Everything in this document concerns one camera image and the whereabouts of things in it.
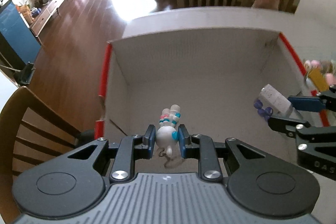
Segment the white rabbit figurine keychain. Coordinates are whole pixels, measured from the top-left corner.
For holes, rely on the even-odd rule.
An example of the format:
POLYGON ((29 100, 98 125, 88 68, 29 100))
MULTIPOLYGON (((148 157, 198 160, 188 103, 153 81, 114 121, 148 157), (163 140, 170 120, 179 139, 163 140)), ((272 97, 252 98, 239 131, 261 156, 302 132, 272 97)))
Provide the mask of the white rabbit figurine keychain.
POLYGON ((160 149, 159 157, 165 157, 165 168, 168 168, 172 161, 173 148, 179 140, 177 125, 181 117, 181 108, 179 105, 171 105, 170 108, 162 110, 159 118, 159 129, 155 133, 155 143, 160 149))

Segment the white box with purple bow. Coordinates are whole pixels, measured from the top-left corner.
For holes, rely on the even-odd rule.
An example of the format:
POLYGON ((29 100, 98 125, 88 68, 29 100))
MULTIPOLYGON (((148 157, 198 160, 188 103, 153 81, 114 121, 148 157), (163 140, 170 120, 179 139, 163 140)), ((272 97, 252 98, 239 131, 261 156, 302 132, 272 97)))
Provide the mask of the white box with purple bow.
POLYGON ((266 121, 273 115, 302 119, 302 115, 291 105, 290 101, 270 84, 261 89, 253 106, 258 115, 266 121))

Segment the yellow carton box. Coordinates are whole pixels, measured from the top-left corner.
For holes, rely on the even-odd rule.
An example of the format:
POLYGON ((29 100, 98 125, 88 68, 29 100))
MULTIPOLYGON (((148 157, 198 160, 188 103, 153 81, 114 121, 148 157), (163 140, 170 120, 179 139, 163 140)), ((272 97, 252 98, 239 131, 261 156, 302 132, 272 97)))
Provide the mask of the yellow carton box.
POLYGON ((313 83, 316 91, 325 92, 329 89, 329 85, 327 84, 319 68, 312 68, 310 71, 308 71, 307 76, 313 83))

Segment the pink heart shaped box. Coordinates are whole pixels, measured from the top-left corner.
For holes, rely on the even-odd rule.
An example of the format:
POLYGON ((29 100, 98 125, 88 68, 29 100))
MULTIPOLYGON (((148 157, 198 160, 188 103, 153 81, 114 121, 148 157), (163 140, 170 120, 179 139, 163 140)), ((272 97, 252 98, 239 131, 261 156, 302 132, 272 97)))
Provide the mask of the pink heart shaped box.
POLYGON ((325 74, 325 81, 329 86, 336 84, 336 77, 333 73, 326 73, 325 74))

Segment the pink pig figurine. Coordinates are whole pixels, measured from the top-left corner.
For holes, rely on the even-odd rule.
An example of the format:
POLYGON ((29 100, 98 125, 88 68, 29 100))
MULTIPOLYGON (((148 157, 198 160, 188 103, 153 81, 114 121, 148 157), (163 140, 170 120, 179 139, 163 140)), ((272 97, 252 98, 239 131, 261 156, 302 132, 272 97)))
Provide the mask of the pink pig figurine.
POLYGON ((304 62, 304 67, 307 71, 314 68, 321 68, 321 63, 318 60, 306 60, 304 62))

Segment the red and white cardboard box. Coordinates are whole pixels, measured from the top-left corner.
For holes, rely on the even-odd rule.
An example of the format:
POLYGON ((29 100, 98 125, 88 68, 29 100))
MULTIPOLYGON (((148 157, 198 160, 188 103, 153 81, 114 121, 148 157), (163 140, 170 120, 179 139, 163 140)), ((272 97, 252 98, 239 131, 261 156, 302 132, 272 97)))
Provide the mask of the red and white cardboard box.
POLYGON ((181 107, 192 134, 238 138, 293 161, 295 142, 273 132, 253 106, 262 88, 310 95, 297 52, 280 32, 196 28, 109 42, 102 66, 102 117, 96 135, 110 141, 143 133, 161 111, 181 107))

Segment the wooden chair near left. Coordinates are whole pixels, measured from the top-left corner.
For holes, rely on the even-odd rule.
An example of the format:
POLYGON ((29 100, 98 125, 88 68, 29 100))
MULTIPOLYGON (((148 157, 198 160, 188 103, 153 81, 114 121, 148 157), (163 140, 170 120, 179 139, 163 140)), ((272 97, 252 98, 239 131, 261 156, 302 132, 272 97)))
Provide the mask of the wooden chair near left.
POLYGON ((17 89, 1 111, 1 217, 19 215, 13 199, 14 180, 25 170, 94 139, 54 112, 27 87, 17 89))

